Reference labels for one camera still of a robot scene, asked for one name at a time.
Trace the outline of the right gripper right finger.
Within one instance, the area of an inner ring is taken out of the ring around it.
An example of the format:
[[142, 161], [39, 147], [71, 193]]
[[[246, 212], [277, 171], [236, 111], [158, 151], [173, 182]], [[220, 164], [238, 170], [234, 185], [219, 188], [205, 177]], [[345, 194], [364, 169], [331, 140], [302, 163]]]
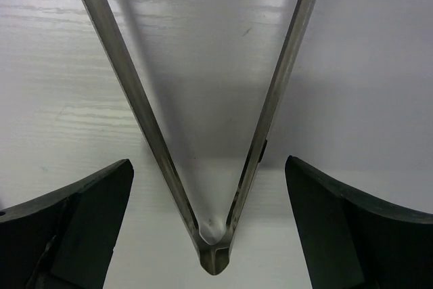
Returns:
[[285, 176], [313, 288], [431, 288], [432, 215], [289, 156]]

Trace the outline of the metal tongs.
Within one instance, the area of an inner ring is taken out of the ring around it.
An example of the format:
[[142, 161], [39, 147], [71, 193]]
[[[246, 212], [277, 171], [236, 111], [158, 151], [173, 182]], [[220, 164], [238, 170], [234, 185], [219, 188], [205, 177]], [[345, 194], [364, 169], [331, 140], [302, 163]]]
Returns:
[[181, 183], [180, 176], [175, 168], [164, 136], [108, 0], [81, 1], [87, 10], [88, 16], [122, 87], [137, 124], [170, 190], [186, 230], [197, 251], [202, 268], [210, 275], [220, 274], [230, 262], [235, 232], [258, 165], [265, 153], [268, 134], [288, 85], [316, 0], [297, 0], [254, 131], [237, 190], [226, 218], [224, 236], [215, 244], [209, 244], [200, 235], [198, 220]]

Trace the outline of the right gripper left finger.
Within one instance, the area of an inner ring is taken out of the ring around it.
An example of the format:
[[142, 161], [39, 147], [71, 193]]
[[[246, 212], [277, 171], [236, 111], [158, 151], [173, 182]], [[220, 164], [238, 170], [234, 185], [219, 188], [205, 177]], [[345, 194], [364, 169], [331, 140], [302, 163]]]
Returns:
[[134, 170], [119, 160], [1, 211], [2, 288], [103, 288]]

